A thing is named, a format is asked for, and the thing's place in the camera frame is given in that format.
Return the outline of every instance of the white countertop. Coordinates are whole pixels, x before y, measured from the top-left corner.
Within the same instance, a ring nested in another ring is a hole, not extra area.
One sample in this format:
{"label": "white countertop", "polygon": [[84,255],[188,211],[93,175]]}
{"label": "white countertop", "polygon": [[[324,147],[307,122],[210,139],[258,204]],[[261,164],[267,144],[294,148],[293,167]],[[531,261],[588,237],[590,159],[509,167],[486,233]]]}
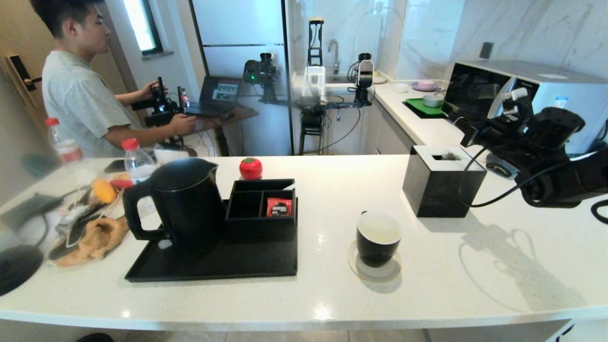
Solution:
{"label": "white countertop", "polygon": [[408,92],[397,93],[391,83],[374,85],[376,99],[397,121],[399,126],[418,145],[460,145],[464,134],[451,122],[441,119],[421,119],[403,104],[406,99],[419,99],[433,92],[417,91],[409,87]]}
{"label": "white countertop", "polygon": [[[227,198],[240,158],[219,164]],[[608,235],[589,212],[528,206],[519,193],[466,218],[414,216],[402,190],[408,156],[262,157],[264,178],[295,178],[298,274],[217,281],[133,284],[124,280],[146,242],[127,234],[106,259],[72,268],[44,264],[0,297],[0,319],[143,330],[417,329],[608,317]],[[109,159],[85,161],[102,169]],[[73,187],[59,170],[34,191]],[[477,201],[512,182],[488,174]],[[402,225],[401,274],[360,280],[347,250],[365,210]],[[159,224],[156,215],[144,228]]]}
{"label": "white countertop", "polygon": [[[395,81],[397,83],[406,83],[411,85],[417,80]],[[445,86],[445,82],[434,80],[440,85]],[[299,94],[304,83],[304,76],[292,75],[291,85],[294,92]],[[352,87],[352,83],[327,83],[325,85],[327,94],[348,94],[347,88]],[[457,128],[452,126],[451,122],[440,119],[421,119],[412,110],[407,108],[402,102],[406,99],[419,99],[424,95],[433,94],[433,92],[417,91],[408,86],[405,93],[397,93],[392,90],[391,81],[373,85],[369,87],[370,97],[376,90],[376,99],[379,103],[391,114],[397,121],[399,126],[409,135],[412,140],[418,145],[460,145],[460,141],[464,134]],[[471,147],[468,152],[477,152],[480,148]]]}

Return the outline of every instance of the small metal bowl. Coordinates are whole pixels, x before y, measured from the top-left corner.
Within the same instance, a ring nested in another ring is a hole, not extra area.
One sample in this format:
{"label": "small metal bowl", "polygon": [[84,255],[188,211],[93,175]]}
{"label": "small metal bowl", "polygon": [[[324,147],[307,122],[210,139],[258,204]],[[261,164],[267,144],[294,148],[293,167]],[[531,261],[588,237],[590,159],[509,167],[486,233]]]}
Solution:
{"label": "small metal bowl", "polygon": [[425,95],[422,96],[422,103],[427,107],[441,107],[443,104],[443,95]]}

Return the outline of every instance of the towel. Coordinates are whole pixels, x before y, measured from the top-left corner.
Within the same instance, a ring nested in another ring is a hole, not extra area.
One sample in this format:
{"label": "towel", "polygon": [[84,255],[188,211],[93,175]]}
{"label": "towel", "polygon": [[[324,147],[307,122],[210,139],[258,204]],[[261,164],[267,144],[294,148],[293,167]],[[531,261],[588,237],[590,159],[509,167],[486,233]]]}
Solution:
{"label": "towel", "polygon": [[85,236],[78,243],[78,248],[58,259],[59,266],[73,266],[91,259],[103,259],[106,252],[113,250],[125,237],[129,226],[126,218],[98,218],[86,225]]}

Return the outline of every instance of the red bottle cap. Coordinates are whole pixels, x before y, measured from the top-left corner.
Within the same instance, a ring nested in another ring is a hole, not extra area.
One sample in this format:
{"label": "red bottle cap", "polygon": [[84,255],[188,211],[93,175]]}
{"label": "red bottle cap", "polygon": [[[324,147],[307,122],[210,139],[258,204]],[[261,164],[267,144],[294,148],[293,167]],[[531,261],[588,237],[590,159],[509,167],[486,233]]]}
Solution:
{"label": "red bottle cap", "polygon": [[125,151],[137,150],[139,148],[139,143],[135,138],[127,139],[122,142],[122,148],[124,148]]}
{"label": "red bottle cap", "polygon": [[59,119],[57,119],[56,117],[50,117],[50,118],[46,119],[44,122],[46,122],[46,125],[49,127],[57,126],[59,124]]}

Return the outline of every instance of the black hair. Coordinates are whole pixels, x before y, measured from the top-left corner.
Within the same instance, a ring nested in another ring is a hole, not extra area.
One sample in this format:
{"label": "black hair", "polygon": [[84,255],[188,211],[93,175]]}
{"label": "black hair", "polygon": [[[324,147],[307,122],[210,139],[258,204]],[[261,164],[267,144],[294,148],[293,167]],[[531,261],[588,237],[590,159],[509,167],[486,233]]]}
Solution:
{"label": "black hair", "polygon": [[61,27],[67,19],[74,19],[83,24],[89,15],[91,4],[99,4],[104,0],[30,0],[34,11],[49,28],[55,38],[61,38]]}

